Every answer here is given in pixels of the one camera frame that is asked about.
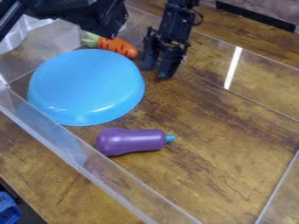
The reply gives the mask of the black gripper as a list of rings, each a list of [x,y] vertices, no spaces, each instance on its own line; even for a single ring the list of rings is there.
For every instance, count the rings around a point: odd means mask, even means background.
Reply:
[[[144,53],[142,57],[142,68],[152,70],[164,44],[178,43],[183,49],[190,47],[190,35],[194,26],[203,22],[203,15],[195,10],[200,0],[167,0],[163,10],[163,18],[159,28],[147,28],[144,36]],[[183,49],[176,45],[163,53],[162,63],[158,69],[158,78],[167,80],[174,77],[183,61]]]

